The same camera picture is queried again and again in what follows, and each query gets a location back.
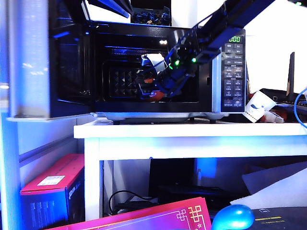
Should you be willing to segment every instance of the red envelope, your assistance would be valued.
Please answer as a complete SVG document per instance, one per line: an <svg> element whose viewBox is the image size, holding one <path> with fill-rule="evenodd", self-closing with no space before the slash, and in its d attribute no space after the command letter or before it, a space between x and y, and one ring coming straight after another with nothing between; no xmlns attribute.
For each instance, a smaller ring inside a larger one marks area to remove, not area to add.
<svg viewBox="0 0 307 230"><path fill-rule="evenodd" d="M211 230L202 197L53 228L53 230Z"/></svg>

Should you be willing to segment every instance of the white table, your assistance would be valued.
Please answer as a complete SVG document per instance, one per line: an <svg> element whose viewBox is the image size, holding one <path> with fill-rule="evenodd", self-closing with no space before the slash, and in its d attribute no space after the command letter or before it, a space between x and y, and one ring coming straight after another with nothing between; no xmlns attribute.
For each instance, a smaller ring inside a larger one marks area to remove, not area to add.
<svg viewBox="0 0 307 230"><path fill-rule="evenodd" d="M113 125L100 118L75 126L74 137L85 139L86 220L101 217L103 160L307 155L307 129L298 123Z"/></svg>

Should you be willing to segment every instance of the white label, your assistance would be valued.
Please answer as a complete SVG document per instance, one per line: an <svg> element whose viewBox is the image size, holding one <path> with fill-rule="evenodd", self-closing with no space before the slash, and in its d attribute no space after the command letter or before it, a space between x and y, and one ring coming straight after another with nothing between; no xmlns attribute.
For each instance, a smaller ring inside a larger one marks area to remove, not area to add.
<svg viewBox="0 0 307 230"><path fill-rule="evenodd" d="M37 186L43 185L56 185L58 184L65 176L48 176L42 180Z"/></svg>

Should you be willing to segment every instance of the digital display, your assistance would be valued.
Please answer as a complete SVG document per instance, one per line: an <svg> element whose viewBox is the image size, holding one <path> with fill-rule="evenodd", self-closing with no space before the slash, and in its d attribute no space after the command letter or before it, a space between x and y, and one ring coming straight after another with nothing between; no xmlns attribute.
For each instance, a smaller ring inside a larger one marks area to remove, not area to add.
<svg viewBox="0 0 307 230"><path fill-rule="evenodd" d="M229 39L229 42L240 42L241 37L240 36L233 36L232 38Z"/></svg>

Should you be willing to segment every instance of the red box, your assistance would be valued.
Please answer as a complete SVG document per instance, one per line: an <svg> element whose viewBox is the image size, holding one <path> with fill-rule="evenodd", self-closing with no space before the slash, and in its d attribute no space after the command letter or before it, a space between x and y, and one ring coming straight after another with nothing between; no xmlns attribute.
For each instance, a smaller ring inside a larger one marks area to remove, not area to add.
<svg viewBox="0 0 307 230"><path fill-rule="evenodd" d="M28 183L20 195L27 230L85 221L84 154L65 155Z"/></svg>
<svg viewBox="0 0 307 230"><path fill-rule="evenodd" d="M180 225L178 222L180 222L181 219L184 219L185 222L187 220L190 222L189 227L184 229L211 230L208 209L205 199L202 197L53 228L52 230L104 230L108 228L115 230L139 229L138 226L133 226L133 224L140 223L140 221L142 221L142 229L146 230L179 229L177 226Z"/></svg>

